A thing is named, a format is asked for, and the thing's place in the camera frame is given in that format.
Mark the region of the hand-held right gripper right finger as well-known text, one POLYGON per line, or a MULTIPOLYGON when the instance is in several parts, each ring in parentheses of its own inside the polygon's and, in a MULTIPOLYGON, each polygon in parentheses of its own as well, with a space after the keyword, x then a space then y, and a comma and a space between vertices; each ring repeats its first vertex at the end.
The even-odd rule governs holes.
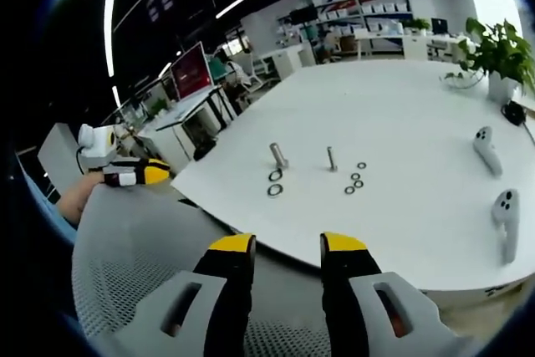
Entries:
POLYGON ((380 270, 367 246, 320 235, 322 306, 334 356, 460 356, 465 340, 436 304, 400 275, 380 270))

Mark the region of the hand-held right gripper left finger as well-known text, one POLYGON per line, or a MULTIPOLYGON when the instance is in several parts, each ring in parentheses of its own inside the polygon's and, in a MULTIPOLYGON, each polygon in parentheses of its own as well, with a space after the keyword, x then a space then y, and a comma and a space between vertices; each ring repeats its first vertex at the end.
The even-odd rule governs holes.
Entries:
POLYGON ((209 246, 145 296, 113 334, 115 356, 241 356, 252 309, 256 237, 241 233, 209 246))

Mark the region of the person's left hand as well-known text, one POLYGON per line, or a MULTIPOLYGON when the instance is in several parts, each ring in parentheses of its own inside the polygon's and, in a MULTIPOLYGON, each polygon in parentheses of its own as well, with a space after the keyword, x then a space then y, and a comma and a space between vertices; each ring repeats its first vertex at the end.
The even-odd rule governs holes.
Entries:
POLYGON ((90 172, 76 181, 56 202, 59 214, 72 226, 77 227, 92 190, 104 182, 104 173, 90 172))

